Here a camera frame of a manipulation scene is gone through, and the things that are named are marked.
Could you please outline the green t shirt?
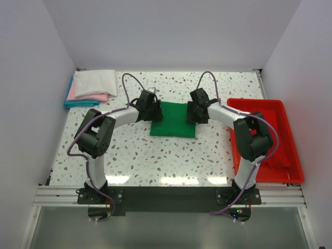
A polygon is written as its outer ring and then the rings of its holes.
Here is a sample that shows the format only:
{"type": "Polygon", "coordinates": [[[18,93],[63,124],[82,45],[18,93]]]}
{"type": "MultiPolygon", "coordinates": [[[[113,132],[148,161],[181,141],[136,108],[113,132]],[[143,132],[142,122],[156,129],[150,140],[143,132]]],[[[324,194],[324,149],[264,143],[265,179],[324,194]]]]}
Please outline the green t shirt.
{"type": "Polygon", "coordinates": [[[150,136],[188,139],[196,137],[196,124],[186,121],[187,104],[162,102],[161,107],[163,119],[151,123],[150,136]]]}

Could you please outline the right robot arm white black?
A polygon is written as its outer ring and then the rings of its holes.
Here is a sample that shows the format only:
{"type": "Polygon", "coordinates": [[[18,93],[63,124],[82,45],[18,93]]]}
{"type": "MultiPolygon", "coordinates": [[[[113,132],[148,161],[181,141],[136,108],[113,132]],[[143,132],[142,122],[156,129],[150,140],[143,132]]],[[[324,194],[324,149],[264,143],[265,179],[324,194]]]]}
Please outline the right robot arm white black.
{"type": "Polygon", "coordinates": [[[242,192],[254,187],[260,165],[278,149],[279,136],[275,128],[262,113],[222,105],[218,99],[209,99],[202,88],[192,91],[190,96],[186,121],[205,124],[215,120],[230,127],[240,154],[240,166],[232,185],[242,192]]]}

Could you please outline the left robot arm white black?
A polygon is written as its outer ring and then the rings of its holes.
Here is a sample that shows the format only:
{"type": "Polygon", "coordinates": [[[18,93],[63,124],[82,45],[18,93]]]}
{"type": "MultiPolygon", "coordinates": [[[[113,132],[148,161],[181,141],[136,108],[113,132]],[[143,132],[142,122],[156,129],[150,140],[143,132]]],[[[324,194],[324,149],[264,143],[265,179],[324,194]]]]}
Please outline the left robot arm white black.
{"type": "Polygon", "coordinates": [[[161,121],[163,119],[161,101],[150,89],[143,90],[140,96],[126,107],[110,112],[90,109],[78,128],[74,141],[67,150],[71,157],[86,160],[87,179],[85,187],[105,196],[107,186],[104,173],[104,154],[107,152],[113,131],[119,127],[140,121],[161,121]]]}

